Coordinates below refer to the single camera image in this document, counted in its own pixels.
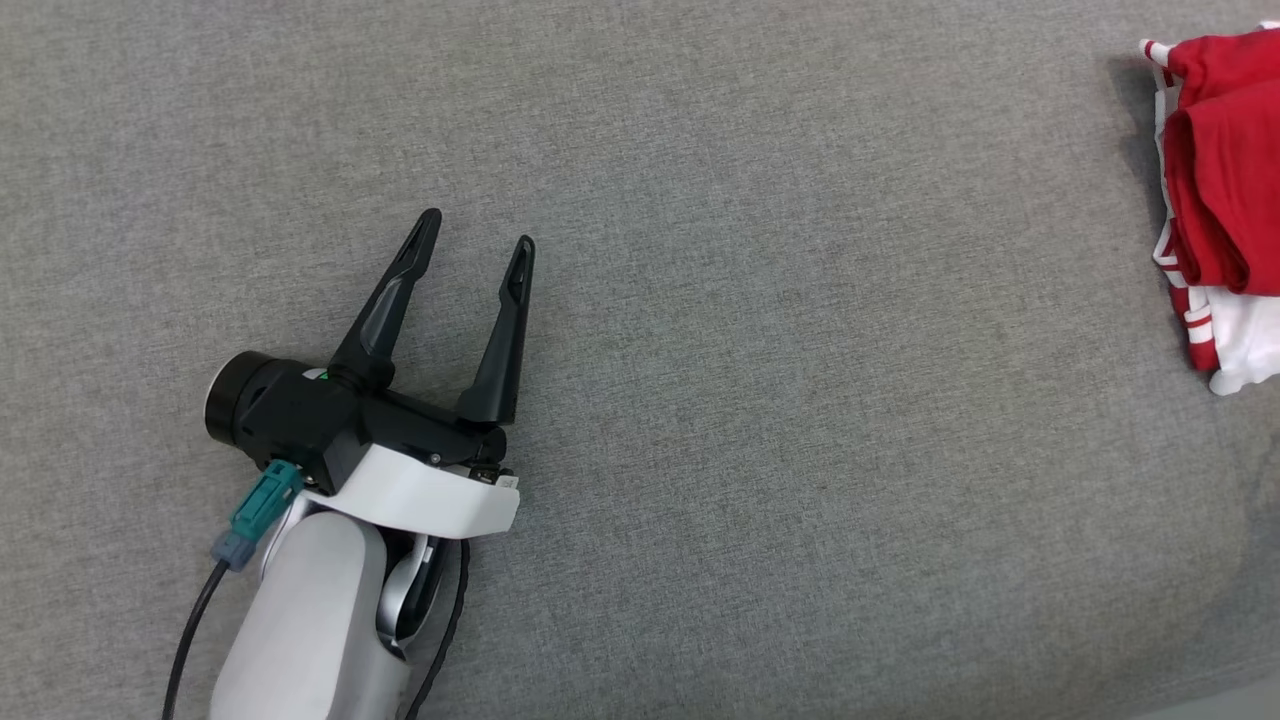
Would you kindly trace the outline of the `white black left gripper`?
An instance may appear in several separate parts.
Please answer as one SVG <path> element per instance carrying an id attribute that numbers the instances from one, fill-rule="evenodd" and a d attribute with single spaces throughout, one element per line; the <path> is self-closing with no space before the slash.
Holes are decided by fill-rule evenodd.
<path id="1" fill-rule="evenodd" d="M 332 379 L 358 392 L 390 386 L 394 348 L 442 219 L 436 208 L 419 217 L 332 356 Z M 521 236 L 485 352 L 456 413 L 390 391 L 362 398 L 355 442 L 338 454 L 333 491 L 307 488 L 305 501 L 375 527 L 456 541 L 513 525 L 520 493 L 503 464 L 506 425 L 518 404 L 535 252 L 532 238 Z"/>

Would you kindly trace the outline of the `red basketball jersey white sleeves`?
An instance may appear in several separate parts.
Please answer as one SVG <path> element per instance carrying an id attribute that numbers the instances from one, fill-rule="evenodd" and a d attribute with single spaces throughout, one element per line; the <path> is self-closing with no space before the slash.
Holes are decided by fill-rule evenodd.
<path id="1" fill-rule="evenodd" d="M 1153 258 L 1213 393 L 1280 375 L 1280 79 L 1156 96 L 1167 217 Z"/>

